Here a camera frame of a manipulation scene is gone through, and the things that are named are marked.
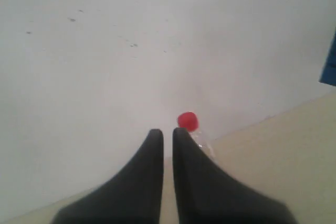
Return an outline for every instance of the red bottle cap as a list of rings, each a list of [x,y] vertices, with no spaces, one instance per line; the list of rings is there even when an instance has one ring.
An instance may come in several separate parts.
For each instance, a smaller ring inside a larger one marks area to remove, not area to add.
[[[177,123],[179,127],[186,128],[189,132],[193,132],[198,128],[198,119],[196,114],[193,112],[185,112],[179,115]]]

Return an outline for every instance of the blue object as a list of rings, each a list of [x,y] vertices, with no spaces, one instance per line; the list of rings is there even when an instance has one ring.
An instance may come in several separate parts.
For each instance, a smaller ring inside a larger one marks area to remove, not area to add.
[[[336,86],[336,34],[331,44],[320,82]]]

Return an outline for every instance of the plastic bottle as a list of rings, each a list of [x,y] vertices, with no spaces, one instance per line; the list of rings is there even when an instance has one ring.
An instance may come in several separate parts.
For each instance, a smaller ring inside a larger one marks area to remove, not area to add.
[[[179,127],[186,128],[193,140],[198,144],[202,151],[215,161],[216,156],[209,139],[200,129],[198,119],[195,113],[185,112],[178,116],[177,123]]]

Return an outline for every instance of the white wall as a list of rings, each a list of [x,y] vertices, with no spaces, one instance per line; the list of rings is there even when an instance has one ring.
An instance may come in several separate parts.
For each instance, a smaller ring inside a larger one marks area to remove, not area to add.
[[[0,0],[0,24],[0,221],[103,183],[150,128],[170,155],[181,112],[216,138],[332,90],[335,0]]]

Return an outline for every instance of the beige floor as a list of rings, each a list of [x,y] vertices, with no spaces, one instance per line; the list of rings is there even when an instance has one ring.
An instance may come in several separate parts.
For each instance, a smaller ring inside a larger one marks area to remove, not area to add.
[[[214,142],[232,176],[285,201],[300,223],[336,223],[336,94],[299,106]],[[178,223],[171,160],[166,160],[161,223]],[[87,192],[7,224],[49,223],[57,210]]]

